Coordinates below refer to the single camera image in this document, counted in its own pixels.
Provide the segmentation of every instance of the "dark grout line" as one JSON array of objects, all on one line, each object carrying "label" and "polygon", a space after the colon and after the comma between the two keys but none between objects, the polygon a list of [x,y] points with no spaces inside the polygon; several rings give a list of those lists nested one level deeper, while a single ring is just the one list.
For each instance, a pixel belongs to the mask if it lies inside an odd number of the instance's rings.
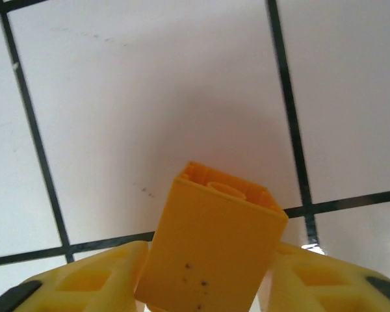
[{"label": "dark grout line", "polygon": [[14,10],[18,10],[19,8],[29,7],[31,5],[35,5],[37,3],[45,2],[48,0],[11,0],[4,2],[4,10],[6,13],[9,13]]},{"label": "dark grout line", "polygon": [[60,241],[62,243],[62,248],[65,249],[66,260],[67,262],[73,262],[73,255],[70,252],[69,246],[69,238],[66,232],[64,219],[62,217],[62,213],[59,206],[59,201],[57,197],[57,192],[55,190],[55,186],[53,184],[51,170],[49,169],[49,164],[46,159],[46,153],[44,149],[44,145],[42,143],[42,138],[40,137],[38,123],[36,121],[36,116],[34,114],[33,104],[31,101],[31,96],[29,94],[29,89],[27,88],[27,83],[25,80],[25,75],[23,73],[23,67],[20,62],[18,50],[16,49],[16,43],[14,41],[12,29],[10,26],[10,22],[8,20],[7,13],[3,12],[3,0],[0,0],[0,20],[1,25],[3,26],[3,31],[5,33],[6,42],[8,51],[10,54],[10,58],[12,60],[14,72],[16,74],[16,79],[18,82],[19,91],[23,100],[23,105],[26,112],[26,117],[29,121],[29,127],[31,130],[32,139],[34,142],[34,146],[36,148],[36,154],[38,157],[40,169],[42,171],[42,175],[44,178],[44,182],[46,185],[47,193],[49,196],[49,201],[51,203],[53,215],[55,217],[55,222],[57,224]]},{"label": "dark grout line", "polygon": [[91,250],[98,250],[104,248],[112,248],[128,242],[133,241],[151,241],[155,232],[140,233],[134,235],[127,235],[123,237],[115,237],[112,239],[96,240],[94,242],[83,242],[80,244],[71,245],[71,252],[73,254],[77,252],[89,252]]},{"label": "dark grout line", "polygon": [[[294,207],[285,209],[285,212],[289,218],[298,218],[306,216],[306,211],[311,211],[312,215],[319,213],[327,213],[331,211],[339,211],[345,209],[351,209],[355,207],[363,207],[368,205],[374,205],[376,203],[387,203],[390,202],[390,191],[381,192],[376,194],[369,194],[364,196],[358,196],[353,198],[345,198],[343,200],[327,201],[324,203],[315,203],[308,207]],[[116,247],[121,244],[126,244],[133,241],[151,241],[155,232],[140,233],[134,235],[127,235],[123,237],[115,237],[112,239],[96,240],[94,242],[83,242],[80,244],[71,245],[71,253],[77,252],[89,252],[92,250],[99,250],[104,248]],[[58,255],[64,255],[65,249],[62,247],[51,248],[46,250],[38,250],[35,252],[19,253],[16,255],[7,255],[0,257],[0,265],[7,265],[15,262],[37,260],[41,258],[54,257]]]},{"label": "dark grout line", "polygon": [[37,259],[56,257],[58,255],[64,255],[65,249],[62,247],[50,248],[45,250],[37,250],[35,252],[18,253],[16,255],[5,255],[0,257],[0,265],[8,265],[11,263],[32,261]]},{"label": "dark grout line", "polygon": [[305,225],[307,240],[309,244],[316,244],[319,246],[319,237],[317,231],[317,221],[314,214],[305,214]]},{"label": "dark grout line", "polygon": [[[296,106],[294,104],[291,75],[289,73],[289,66],[287,63],[285,42],[283,40],[283,33],[281,30],[278,4],[276,0],[266,0],[266,3],[270,28],[272,29],[274,52],[278,61],[279,78],[283,91],[283,99],[285,101],[286,116],[289,123],[289,131],[291,135],[294,162],[296,165],[296,174],[298,176],[300,197],[302,199],[302,205],[304,207],[303,209],[306,210],[306,207],[312,205],[312,196],[311,190],[309,188],[309,179],[307,176],[302,138],[300,136],[298,115],[296,113]],[[309,243],[319,243],[315,216],[306,213],[305,225]]]},{"label": "dark grout line", "polygon": [[285,209],[289,218],[297,218],[299,216],[305,216],[307,212],[312,214],[329,213],[332,211],[340,211],[350,208],[363,207],[374,205],[377,203],[390,202],[390,190],[387,192],[344,198],[342,200],[326,201],[324,203],[314,203],[313,205],[306,207],[294,207]]},{"label": "dark grout line", "polygon": [[48,0],[10,0],[0,4],[0,13],[9,13],[20,8],[29,7]]}]

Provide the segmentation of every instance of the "white ceramic tile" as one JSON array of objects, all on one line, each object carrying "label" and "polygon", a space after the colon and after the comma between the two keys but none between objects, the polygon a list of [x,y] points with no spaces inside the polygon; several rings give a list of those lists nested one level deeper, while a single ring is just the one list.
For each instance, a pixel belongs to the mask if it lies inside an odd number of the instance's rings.
[{"label": "white ceramic tile", "polygon": [[260,312],[260,311],[262,311],[262,310],[260,309],[259,299],[258,299],[258,297],[256,296],[256,297],[254,297],[253,304],[252,304],[252,306],[250,307],[250,312]]},{"label": "white ceramic tile", "polygon": [[72,242],[153,231],[189,160],[300,205],[264,2],[53,0],[10,21]]},{"label": "white ceramic tile", "polygon": [[73,258],[75,261],[91,257],[92,255],[100,254],[101,252],[106,252],[107,250],[110,250],[110,248],[100,249],[100,250],[91,250],[89,252],[78,252],[73,255]]},{"label": "white ceramic tile", "polygon": [[299,247],[307,244],[305,219],[303,217],[289,219],[285,231],[281,236],[281,241]]},{"label": "white ceramic tile", "polygon": [[390,190],[390,1],[278,2],[313,199]]},{"label": "white ceramic tile", "polygon": [[390,277],[390,203],[318,214],[317,227],[328,255]]},{"label": "white ceramic tile", "polygon": [[31,276],[65,265],[64,257],[52,257],[0,266],[0,296]]},{"label": "white ceramic tile", "polygon": [[60,246],[0,27],[0,255]]}]

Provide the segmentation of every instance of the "black rubber pad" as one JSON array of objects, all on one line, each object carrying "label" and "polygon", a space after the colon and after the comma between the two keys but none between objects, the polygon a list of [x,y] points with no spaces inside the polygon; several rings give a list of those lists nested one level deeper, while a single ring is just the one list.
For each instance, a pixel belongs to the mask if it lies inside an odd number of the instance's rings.
[{"label": "black rubber pad", "polygon": [[390,300],[390,281],[386,281],[381,278],[375,278],[374,276],[367,276],[367,281],[384,296]]},{"label": "black rubber pad", "polygon": [[10,288],[0,296],[0,312],[13,312],[42,286],[41,281],[28,281]]}]

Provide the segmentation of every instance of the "tile floor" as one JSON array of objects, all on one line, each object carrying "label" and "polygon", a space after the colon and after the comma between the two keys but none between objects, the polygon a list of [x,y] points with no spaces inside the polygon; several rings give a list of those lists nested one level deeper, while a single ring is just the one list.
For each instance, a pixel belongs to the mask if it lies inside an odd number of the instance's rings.
[{"label": "tile floor", "polygon": [[31,2],[6,12],[20,63],[0,16],[0,293],[65,263],[58,229],[104,248],[154,231],[191,159],[266,185],[298,246],[333,201],[322,250],[390,276],[390,1],[279,0],[282,33],[259,0]]}]

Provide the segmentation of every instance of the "yellow plastic piece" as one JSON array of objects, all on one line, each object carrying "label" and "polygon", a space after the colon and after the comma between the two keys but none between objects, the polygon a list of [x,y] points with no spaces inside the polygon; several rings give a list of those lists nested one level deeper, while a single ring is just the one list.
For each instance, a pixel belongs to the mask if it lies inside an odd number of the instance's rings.
[{"label": "yellow plastic piece", "polygon": [[390,300],[367,282],[367,276],[390,280],[367,268],[281,243],[267,311],[390,312]]},{"label": "yellow plastic piece", "polygon": [[43,285],[16,312],[137,312],[134,289],[148,253],[131,242],[29,278]]},{"label": "yellow plastic piece", "polygon": [[172,184],[136,299],[168,312],[248,311],[286,223],[266,188],[189,163]]}]

